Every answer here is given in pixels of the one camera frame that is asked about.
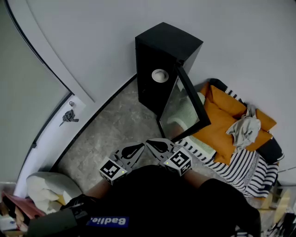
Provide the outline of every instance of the white fabric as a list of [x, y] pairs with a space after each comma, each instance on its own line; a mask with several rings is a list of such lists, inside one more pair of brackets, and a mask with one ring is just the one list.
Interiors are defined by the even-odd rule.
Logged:
[[30, 175], [26, 182], [29, 197], [36, 207], [46, 214], [61, 208], [61, 204], [56, 202], [58, 195], [62, 195], [67, 204], [72, 198], [82, 194], [70, 178], [58, 173], [37, 172]]

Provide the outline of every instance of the black floor trim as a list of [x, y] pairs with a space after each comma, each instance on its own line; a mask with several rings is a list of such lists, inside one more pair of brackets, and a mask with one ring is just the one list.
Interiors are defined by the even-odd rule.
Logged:
[[103, 109], [120, 93], [124, 88], [126, 88], [134, 79], [136, 79], [137, 74], [135, 74], [132, 78], [130, 78], [118, 91], [114, 93], [107, 101], [102, 105], [102, 107], [99, 108], [98, 111], [91, 117], [90, 120], [87, 121], [87, 123], [81, 128], [81, 130], [76, 134], [76, 136], [72, 139], [72, 141], [69, 143], [69, 145], [66, 147], [66, 149], [62, 152], [60, 157], [55, 162], [54, 166], [50, 169], [50, 172], [56, 172], [57, 171], [57, 165], [63, 158], [63, 156], [66, 154], [66, 152], [71, 148], [71, 146], [74, 144], [76, 139], [81, 135], [81, 133], [90, 125], [90, 123], [99, 115], [99, 113], [102, 112]]

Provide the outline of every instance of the gray cloth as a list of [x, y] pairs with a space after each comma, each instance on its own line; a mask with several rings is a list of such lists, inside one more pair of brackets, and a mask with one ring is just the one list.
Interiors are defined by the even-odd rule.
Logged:
[[242, 115], [241, 119], [232, 124], [226, 131], [227, 134], [232, 134], [234, 137], [235, 152], [239, 152], [254, 143], [260, 128], [261, 122], [256, 117], [255, 107], [248, 105], [246, 115]]
[[79, 119], [78, 118], [74, 118], [75, 117], [75, 114], [74, 114], [74, 111], [73, 109], [67, 111], [65, 113], [65, 115], [63, 116], [63, 121], [62, 123], [60, 124], [60, 126], [64, 123], [64, 122], [78, 122]]

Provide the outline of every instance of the wooden furniture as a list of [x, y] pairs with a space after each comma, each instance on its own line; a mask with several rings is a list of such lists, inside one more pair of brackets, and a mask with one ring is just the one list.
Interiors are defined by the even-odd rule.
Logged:
[[[277, 197], [279, 198], [279, 201], [277, 203], [277, 207], [271, 207], [272, 205], [272, 199], [273, 197]], [[291, 192], [290, 190], [286, 190], [283, 195], [279, 196], [276, 195], [274, 193], [269, 193], [269, 195], [267, 196], [267, 198], [264, 200], [262, 206], [259, 210], [260, 214], [262, 212], [266, 212], [266, 211], [275, 211], [274, 212], [274, 216], [273, 216], [273, 222], [272, 224], [275, 225], [277, 222], [280, 221], [280, 219], [284, 216], [284, 214], [286, 213], [287, 207], [289, 206], [290, 203], [290, 196], [291, 196]]]

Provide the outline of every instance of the crumpled gray shirt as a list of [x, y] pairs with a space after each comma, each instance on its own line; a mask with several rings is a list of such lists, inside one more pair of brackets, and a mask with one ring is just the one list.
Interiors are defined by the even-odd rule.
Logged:
[[226, 131], [228, 135], [232, 134], [234, 137], [235, 153], [254, 143], [260, 128], [261, 122], [256, 117], [255, 106], [248, 105], [246, 115], [242, 115], [241, 119]]

